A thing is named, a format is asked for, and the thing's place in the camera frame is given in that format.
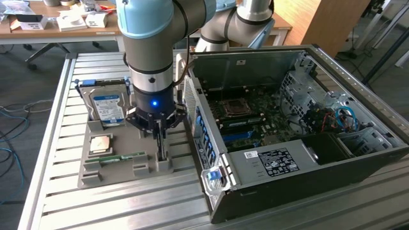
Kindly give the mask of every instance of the wooden desk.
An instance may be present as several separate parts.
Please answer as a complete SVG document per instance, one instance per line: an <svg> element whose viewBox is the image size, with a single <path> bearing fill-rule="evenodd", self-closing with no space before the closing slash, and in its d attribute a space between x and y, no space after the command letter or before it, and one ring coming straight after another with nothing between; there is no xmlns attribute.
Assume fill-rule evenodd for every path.
<svg viewBox="0 0 409 230"><path fill-rule="evenodd" d="M270 32L270 38L266 42L267 46L283 46L288 32L292 30L294 26L283 19L279 14L274 14L274 19L276 23ZM200 30L195 32L191 37L200 37ZM231 42L231 46L243 46L236 42Z"/></svg>
<svg viewBox="0 0 409 230"><path fill-rule="evenodd" d="M112 6L110 1L98 1L102 5ZM42 1L31 1L31 8L36 14L47 17L58 17L59 11L70 10L68 6L50 7ZM111 41L119 43L120 51L124 51L124 41L120 29L118 27L118 16L108 16L106 28L87 28L82 30L60 32L58 22L48 22L46 30L22 30L11 31L10 22L15 20L11 16L8 21L0 24L0 44L35 44L35 43L64 43L64 42L88 42L88 41Z"/></svg>

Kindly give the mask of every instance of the hard drive label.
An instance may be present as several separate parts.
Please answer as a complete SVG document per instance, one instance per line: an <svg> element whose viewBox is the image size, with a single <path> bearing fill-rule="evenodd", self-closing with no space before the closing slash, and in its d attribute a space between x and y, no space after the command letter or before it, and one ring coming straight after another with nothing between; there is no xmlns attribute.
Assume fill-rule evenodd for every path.
<svg viewBox="0 0 409 230"><path fill-rule="evenodd" d="M95 106L100 120L104 123L118 123L124 119L123 108L119 106L122 99L119 95L95 97Z"/></svg>
<svg viewBox="0 0 409 230"><path fill-rule="evenodd" d="M258 157L258 151L246 152L244 155L247 159Z"/></svg>
<svg viewBox="0 0 409 230"><path fill-rule="evenodd" d="M287 148L260 152L259 158L271 177L300 170Z"/></svg>

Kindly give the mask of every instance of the metal workbench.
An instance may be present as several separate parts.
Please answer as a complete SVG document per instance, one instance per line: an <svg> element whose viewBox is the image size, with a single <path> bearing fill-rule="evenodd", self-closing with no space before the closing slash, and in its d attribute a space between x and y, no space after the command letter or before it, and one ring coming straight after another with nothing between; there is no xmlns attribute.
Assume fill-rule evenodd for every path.
<svg viewBox="0 0 409 230"><path fill-rule="evenodd" d="M70 54L19 229L387 229L409 219L409 156L364 182L223 224L210 223L187 135L171 138L175 173L98 188L78 189L87 109L75 79L128 75L122 53Z"/></svg>

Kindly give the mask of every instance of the white label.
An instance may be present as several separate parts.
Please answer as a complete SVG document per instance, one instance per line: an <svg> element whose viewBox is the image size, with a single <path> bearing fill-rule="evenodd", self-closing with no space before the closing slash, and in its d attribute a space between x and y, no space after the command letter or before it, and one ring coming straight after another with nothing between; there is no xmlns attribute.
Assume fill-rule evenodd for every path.
<svg viewBox="0 0 409 230"><path fill-rule="evenodd" d="M118 123L123 121L124 112L123 108L118 105L120 101L119 95L95 97L95 106L103 122Z"/></svg>
<svg viewBox="0 0 409 230"><path fill-rule="evenodd" d="M254 157L259 157L258 151L252 151L252 152L246 152L244 153L246 158L254 158Z"/></svg>
<svg viewBox="0 0 409 230"><path fill-rule="evenodd" d="M248 122L254 123L254 122L259 122L260 120L262 120L262 118L254 118L254 119L250 119Z"/></svg>
<svg viewBox="0 0 409 230"><path fill-rule="evenodd" d="M238 66L246 65L246 60L239 60L239 61L236 62L236 65L238 65Z"/></svg>
<svg viewBox="0 0 409 230"><path fill-rule="evenodd" d="M246 125L247 123L248 123L247 121L244 121L244 122L238 122L238 123L230 124L230 127Z"/></svg>
<svg viewBox="0 0 409 230"><path fill-rule="evenodd" d="M98 35L114 35L115 32L96 32Z"/></svg>

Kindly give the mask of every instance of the gray floor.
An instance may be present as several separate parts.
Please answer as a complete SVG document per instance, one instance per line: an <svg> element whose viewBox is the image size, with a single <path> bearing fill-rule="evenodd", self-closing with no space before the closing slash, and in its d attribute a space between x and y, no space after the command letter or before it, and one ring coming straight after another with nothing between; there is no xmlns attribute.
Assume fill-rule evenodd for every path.
<svg viewBox="0 0 409 230"><path fill-rule="evenodd" d="M363 33L366 25L371 19L362 19L359 26L356 27L356 33ZM387 52L388 48L403 34L403 31L395 29L393 33L387 38L385 42L380 46L380 49L375 50L374 57L368 57L363 63L360 69L363 74L367 74L377 63L380 57ZM118 51L118 45L115 42L100 42L102 48L95 48L91 43L67 44L67 48L72 52L92 53L92 52L110 52ZM34 45L35 49L39 49L42 45ZM405 42L385 64L380 73L391 66L392 63L400 58L400 56L409 50L409 41ZM34 63L38 64L39 70L30 71L26 68L24 59L31 55L34 51L27 51L22 45L16 45L14 50L8 54L0 55L0 105L8 105L14 103L28 103L54 97L58 81L60 77L64 53L60 49L54 48L44 56L42 56ZM364 55L362 55L355 63L360 63ZM342 64L352 71L355 68L348 61L342 61ZM379 96L389 103L389 105L397 110L397 112L409 119L409 66L404 68L391 67L388 71L379 77L372 87ZM14 113L14 115L23 116L24 113ZM31 115L30 129L12 140L12 144L20 155L22 164L26 175L31 179L31 175L35 168L38 152L40 149L43 133L46 130L48 120L48 112ZM19 120L12 120L0 115L0 130L8 131ZM0 142L0 148L7 147L6 143ZM6 163L0 164L0 172L6 167ZM14 166L11 172L0 178L0 200L3 200L10 194L12 194L20 186L20 174L18 167ZM28 183L24 186L24 190L12 200L24 200L28 190ZM2 205L0 206L0 230L15 230L18 227L20 213L23 205Z"/></svg>

